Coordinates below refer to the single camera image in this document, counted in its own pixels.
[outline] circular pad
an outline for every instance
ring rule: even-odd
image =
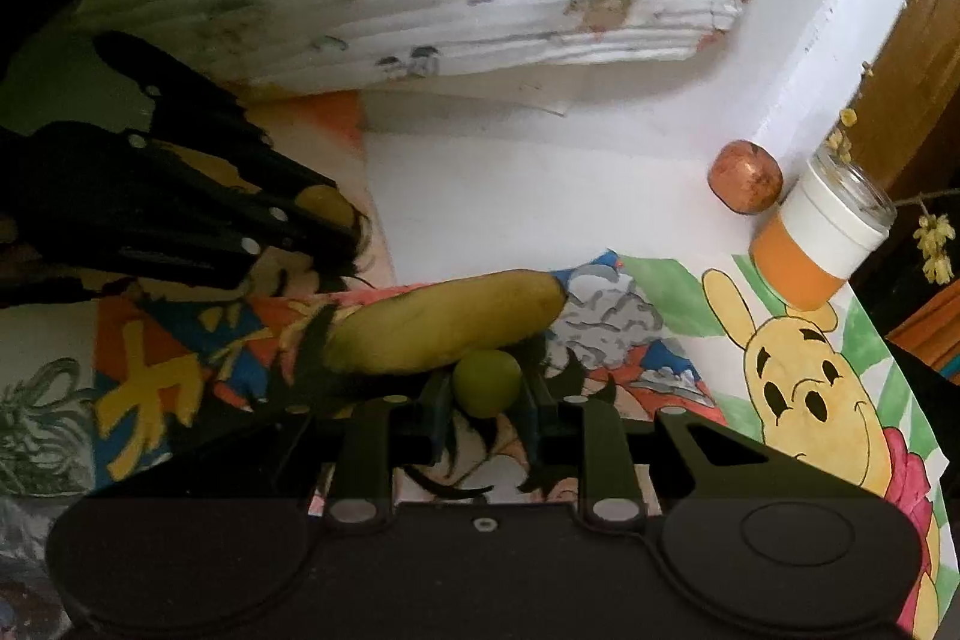
[[[307,550],[290,500],[92,498],[54,525],[47,566],[94,622],[174,632],[270,599]]]
[[[853,544],[853,529],[847,519],[827,507],[778,501],[746,517],[743,538],[757,554],[777,564],[816,567],[846,555]]]
[[[765,627],[895,622],[920,570],[920,539],[892,504],[862,499],[680,501],[664,558],[696,596]]]

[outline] green leaf drawing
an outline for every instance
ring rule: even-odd
[[[621,257],[624,271],[664,316],[673,333],[686,336],[722,336],[720,321],[707,304],[700,281],[683,263],[666,258]]]
[[[536,490],[544,492],[544,497],[554,489],[561,480],[568,477],[577,477],[577,468],[568,464],[531,464],[530,474],[517,491],[529,494]]]
[[[906,405],[909,402],[910,386],[906,383],[904,373],[896,362],[893,362],[887,373],[887,380],[883,384],[883,390],[880,391],[880,402],[877,402],[877,418],[880,418],[880,425],[899,426],[904,419]]]
[[[453,475],[453,470],[457,468],[457,456],[460,453],[460,444],[457,441],[457,427],[453,422],[453,416],[450,416],[450,420],[446,423],[446,436],[443,438],[443,447],[446,449],[446,453],[450,457],[450,463],[448,469],[446,469],[446,475],[443,477],[450,477]]]
[[[847,314],[847,325],[843,330],[843,349],[840,352],[858,375],[890,355],[870,321],[870,316],[856,297],[853,297]]]
[[[458,488],[455,485],[444,485],[443,483],[438,483],[435,480],[431,480],[430,477],[426,477],[423,472],[416,469],[415,466],[409,464],[402,467],[404,474],[409,477],[414,483],[419,485],[424,491],[429,491],[438,499],[445,499],[449,501],[460,501],[464,499],[474,499],[476,497],[482,497],[488,491],[493,489],[492,485],[485,485],[481,488]]]
[[[566,349],[568,362],[563,367],[563,372],[546,379],[546,389],[554,399],[563,399],[565,396],[576,396],[583,393],[584,379],[587,378],[587,372],[577,360],[576,355],[569,348]]]
[[[944,613],[947,612],[947,608],[950,607],[950,600],[953,599],[953,592],[957,590],[957,584],[960,584],[960,573],[949,565],[941,563],[935,584],[937,589],[937,605],[940,609],[941,620],[944,617]]]
[[[933,453],[936,447],[937,438],[934,437],[933,429],[914,399],[913,408],[910,410],[910,453],[916,453],[926,461],[926,457]]]
[[[944,504],[944,491],[939,485],[933,495],[933,517],[937,519],[937,527],[947,523],[947,506]]]
[[[613,381],[613,377],[610,375],[607,376],[608,381],[606,386],[603,386],[602,389],[596,391],[592,394],[593,398],[599,399],[601,402],[607,402],[613,405],[616,402],[616,383]]]
[[[749,400],[716,391],[713,393],[713,399],[723,413],[723,417],[726,418],[728,427],[734,432],[744,434],[745,437],[763,442],[763,425],[760,423],[760,415],[757,415],[757,411]]]
[[[763,282],[763,278],[760,277],[760,273],[750,256],[733,256],[733,261],[736,262],[736,267],[740,270],[740,273],[747,278],[747,282],[750,283],[750,287],[754,290],[757,298],[763,302],[763,306],[767,308],[768,313],[774,317],[785,316],[786,304],[781,302],[776,293],[770,290],[770,286]]]

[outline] orange patch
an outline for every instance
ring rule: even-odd
[[[416,290],[419,287],[424,287],[424,285],[382,287],[382,289],[367,287],[366,289],[344,290],[339,293],[331,293],[330,298],[340,307],[354,307],[356,305],[366,307],[368,304],[373,304],[381,299],[400,296],[402,293],[411,292],[411,290]]]
[[[97,345],[93,362],[98,372],[103,372],[117,383],[127,379],[123,327],[132,320],[143,321],[143,349],[147,366],[188,356],[193,352],[176,341],[165,328],[129,299],[122,296],[103,298],[97,308]]]
[[[640,366],[640,362],[647,355],[649,349],[650,345],[637,345],[627,352],[627,360],[621,366],[613,369],[608,369],[606,366],[592,369],[587,373],[587,377],[591,380],[600,381],[600,383],[613,380],[618,386],[626,386],[626,384],[632,383],[642,375],[643,367]]]
[[[697,386],[700,391],[704,390],[702,384],[698,383]],[[706,405],[699,405],[696,402],[684,399],[682,396],[674,396],[672,393],[659,393],[658,391],[651,391],[650,389],[631,389],[630,387],[627,388],[627,391],[630,391],[630,394],[634,396],[637,402],[640,402],[642,408],[644,408],[647,413],[650,413],[651,417],[653,417],[660,408],[680,407],[690,410],[691,413],[703,415],[704,418],[709,418],[709,420],[715,421],[723,426],[727,426],[727,420],[723,417],[720,408],[709,408]]]

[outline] dried flower branch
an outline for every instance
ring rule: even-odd
[[[923,215],[920,216],[920,228],[913,233],[913,238],[917,239],[917,247],[926,260],[923,263],[923,276],[930,283],[945,286],[953,279],[953,268],[944,246],[948,239],[956,238],[956,232],[947,215],[930,215],[923,201],[919,203]]]
[[[861,82],[864,78],[873,75],[874,70],[871,64],[864,61]],[[856,112],[853,109],[840,110],[837,124],[833,126],[824,140],[824,144],[845,164],[850,163],[853,159],[851,157],[851,140],[847,136],[846,129],[856,125],[856,121]],[[920,227],[913,233],[913,238],[917,239],[917,247],[923,254],[923,276],[930,283],[945,286],[953,279],[953,267],[950,263],[946,245],[949,239],[956,238],[956,232],[950,225],[947,215],[931,215],[925,203],[931,199],[939,199],[940,196],[960,196],[960,188],[933,191],[930,194],[917,194],[911,196],[910,199],[895,201],[894,206],[904,207],[907,204],[916,204],[923,211],[923,215],[920,216]]]
[[[856,112],[850,108],[840,110],[840,116],[837,124],[833,126],[832,131],[827,135],[827,147],[837,154],[837,158],[848,164],[853,160],[851,157],[851,140],[847,136],[847,128],[856,125]]]

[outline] winnie the pooh drawing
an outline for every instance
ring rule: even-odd
[[[926,498],[930,484],[923,460],[908,453],[899,429],[880,425],[860,378],[824,336],[837,327],[836,312],[829,303],[813,313],[788,308],[786,316],[757,328],[728,275],[709,269],[702,284],[710,309],[743,350],[763,441],[884,497],[913,523],[923,557],[898,623],[919,640],[932,638],[939,616],[933,584],[940,537]]]

